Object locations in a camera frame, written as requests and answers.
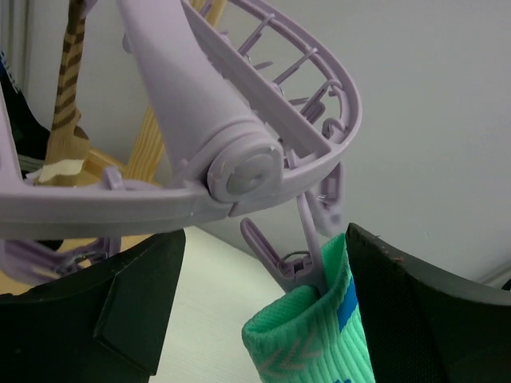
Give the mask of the lilac round clip hanger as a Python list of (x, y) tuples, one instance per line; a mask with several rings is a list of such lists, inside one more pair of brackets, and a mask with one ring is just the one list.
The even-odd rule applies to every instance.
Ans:
[(284, 290), (328, 289), (318, 236), (340, 227), (343, 152), (361, 124), (354, 82), (332, 53), (262, 1), (238, 7), (259, 25), (239, 47), (186, 1), (121, 1), (125, 40), (160, 126), (165, 187), (36, 185), (18, 164), (1, 113), (1, 268), (38, 285), (117, 253), (98, 235), (152, 234), (295, 199), (307, 241), (279, 257), (253, 222), (242, 234)]

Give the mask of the green sock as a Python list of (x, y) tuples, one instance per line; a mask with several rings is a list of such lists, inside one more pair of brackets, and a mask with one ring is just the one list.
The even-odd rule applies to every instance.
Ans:
[(243, 327), (243, 344), (263, 382), (375, 380), (344, 235), (322, 248), (328, 290), (300, 286)]

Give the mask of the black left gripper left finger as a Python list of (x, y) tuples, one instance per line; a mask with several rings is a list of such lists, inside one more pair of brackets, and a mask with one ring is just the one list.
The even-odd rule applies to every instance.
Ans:
[(146, 382), (184, 258), (183, 231), (152, 235), (75, 274), (1, 296), (4, 382)]

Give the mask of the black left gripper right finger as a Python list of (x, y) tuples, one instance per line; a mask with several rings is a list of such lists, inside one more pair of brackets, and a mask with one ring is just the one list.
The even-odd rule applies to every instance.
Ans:
[(377, 382), (508, 382), (510, 293), (392, 247), (355, 223), (346, 232)]

